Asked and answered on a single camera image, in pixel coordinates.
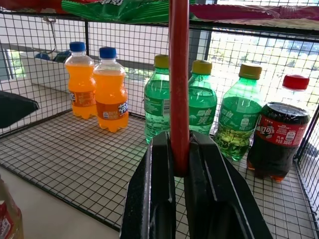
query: red pole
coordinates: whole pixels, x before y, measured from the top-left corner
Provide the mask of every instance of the red pole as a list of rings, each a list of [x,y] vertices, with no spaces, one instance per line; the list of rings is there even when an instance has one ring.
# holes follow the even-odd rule
[[[174,172],[188,170],[188,27],[189,1],[169,1],[170,142]]]

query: green soda bottle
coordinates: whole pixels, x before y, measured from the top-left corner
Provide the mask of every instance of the green soda bottle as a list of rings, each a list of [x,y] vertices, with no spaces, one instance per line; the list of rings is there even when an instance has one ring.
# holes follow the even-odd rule
[[[211,87],[212,64],[196,60],[188,81],[189,129],[209,135],[214,122],[217,96]]]
[[[155,71],[144,88],[146,142],[163,131],[169,131],[169,60],[167,55],[154,59]]]
[[[262,108],[257,85],[261,72],[260,65],[242,64],[239,81],[226,92],[220,106],[214,139],[222,154],[236,161],[242,159],[249,147]]]

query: red bottle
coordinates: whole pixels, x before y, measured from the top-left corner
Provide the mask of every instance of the red bottle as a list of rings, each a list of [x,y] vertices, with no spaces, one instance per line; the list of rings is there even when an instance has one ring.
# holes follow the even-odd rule
[[[262,108],[247,156],[255,176],[280,182],[289,172],[310,120],[303,98],[308,83],[309,78],[286,75],[276,100]]]

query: fanta bottle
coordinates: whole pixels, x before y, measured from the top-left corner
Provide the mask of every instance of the fanta bottle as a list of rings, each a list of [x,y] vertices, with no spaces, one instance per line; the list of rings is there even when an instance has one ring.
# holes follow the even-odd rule
[[[116,49],[100,48],[101,62],[93,71],[96,81],[96,109],[101,128],[116,132],[129,121],[128,93],[124,87],[125,70],[116,62]]]
[[[96,116],[94,61],[85,53],[84,42],[70,43],[72,55],[65,61],[70,74],[69,91],[75,116],[88,119]]]

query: white container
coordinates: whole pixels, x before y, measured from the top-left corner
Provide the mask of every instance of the white container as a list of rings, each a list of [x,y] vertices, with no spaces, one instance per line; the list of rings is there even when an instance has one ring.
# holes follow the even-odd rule
[[[26,77],[32,84],[68,92],[69,74],[64,63],[34,58],[38,52],[21,52],[21,60]]]

